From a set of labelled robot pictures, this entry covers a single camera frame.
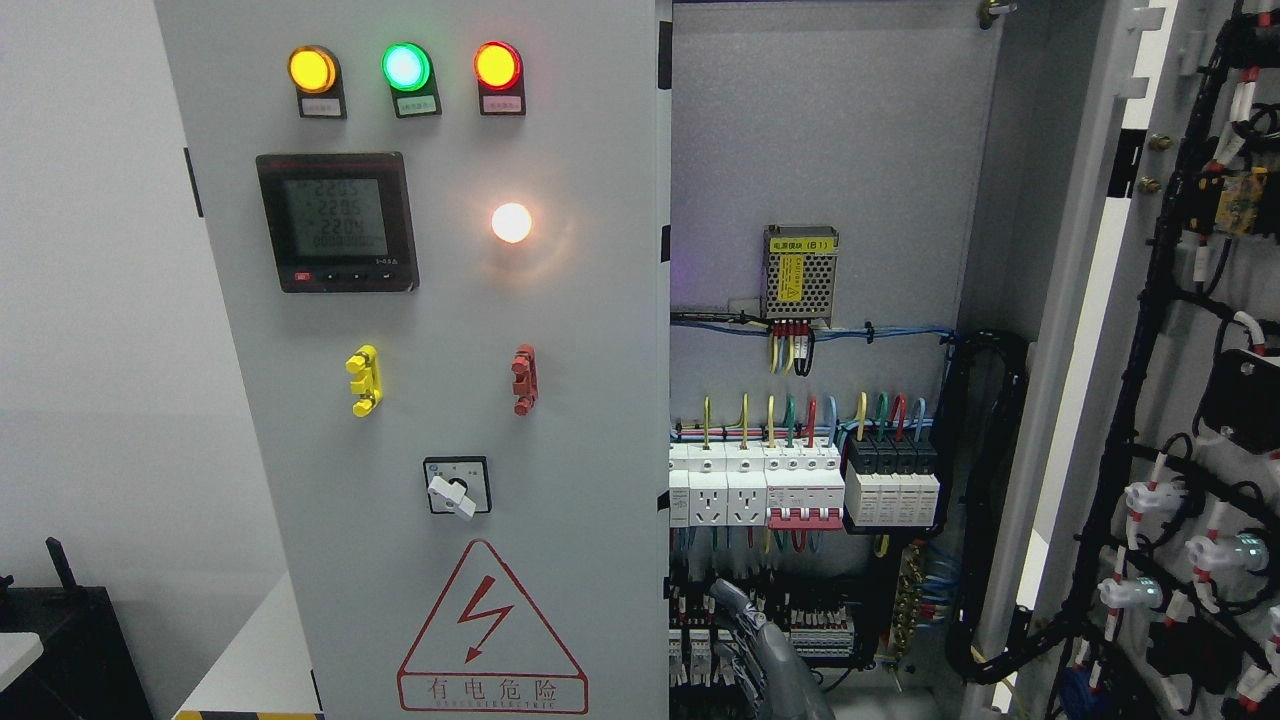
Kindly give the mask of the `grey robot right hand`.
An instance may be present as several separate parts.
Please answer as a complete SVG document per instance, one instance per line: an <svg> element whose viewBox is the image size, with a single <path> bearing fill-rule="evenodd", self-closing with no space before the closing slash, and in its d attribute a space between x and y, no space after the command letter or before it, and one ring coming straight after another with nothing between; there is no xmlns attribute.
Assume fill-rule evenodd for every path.
<svg viewBox="0 0 1280 720"><path fill-rule="evenodd" d="M755 719L833 719L829 701L790 639L736 585L718 579L710 585L721 628L731 644L716 648L733 670Z"/></svg>

